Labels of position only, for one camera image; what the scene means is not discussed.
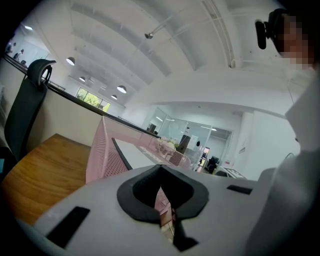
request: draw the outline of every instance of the person in background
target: person in background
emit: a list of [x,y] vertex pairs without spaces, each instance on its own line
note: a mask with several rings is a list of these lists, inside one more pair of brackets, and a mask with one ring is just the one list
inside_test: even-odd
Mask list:
[[7,47],[5,48],[5,53],[6,54],[12,54],[15,47],[16,47],[16,43],[15,42],[13,44],[11,42],[9,42],[7,44]]
[[19,51],[18,53],[16,53],[13,58],[17,61],[20,62],[20,56],[24,54],[24,49],[22,49],[21,51]]

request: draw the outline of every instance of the black rectangular slot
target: black rectangular slot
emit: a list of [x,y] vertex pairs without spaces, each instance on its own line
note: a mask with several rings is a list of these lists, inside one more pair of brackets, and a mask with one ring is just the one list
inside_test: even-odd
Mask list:
[[230,185],[226,188],[227,190],[236,191],[239,193],[250,195],[252,188],[242,187],[242,186],[236,186],[236,185]]
[[46,236],[51,242],[65,248],[78,227],[84,221],[89,209],[76,206],[60,223]]

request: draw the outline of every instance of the pink wire mesh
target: pink wire mesh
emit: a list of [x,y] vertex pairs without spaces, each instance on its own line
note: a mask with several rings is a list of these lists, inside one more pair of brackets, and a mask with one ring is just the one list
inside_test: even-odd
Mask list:
[[[86,183],[128,171],[112,141],[112,138],[119,139],[136,146],[146,147],[151,153],[164,159],[169,165],[179,166],[186,170],[191,169],[191,162],[187,156],[163,145],[162,143],[159,143],[157,139],[145,133],[142,133],[140,139],[137,139],[122,133],[107,130],[104,118],[102,118],[96,130],[90,150],[88,164],[86,167]],[[158,191],[154,208],[158,210],[160,214],[163,214],[170,208],[169,200],[162,188]]]

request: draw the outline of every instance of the wooden tabletop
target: wooden tabletop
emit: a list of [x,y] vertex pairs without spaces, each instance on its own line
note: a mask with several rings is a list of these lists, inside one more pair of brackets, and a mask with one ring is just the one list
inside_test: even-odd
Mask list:
[[86,183],[90,147],[55,134],[29,152],[1,183],[16,218],[30,225]]

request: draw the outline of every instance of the window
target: window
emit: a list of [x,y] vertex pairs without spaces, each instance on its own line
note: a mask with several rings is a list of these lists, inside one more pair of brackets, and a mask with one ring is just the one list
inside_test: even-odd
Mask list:
[[88,104],[90,104],[91,106],[94,106],[104,112],[108,111],[108,108],[110,107],[110,103],[106,102],[105,100],[103,100],[102,98],[99,98],[98,96],[88,92],[85,89],[79,88],[76,97],[81,100],[84,101]]

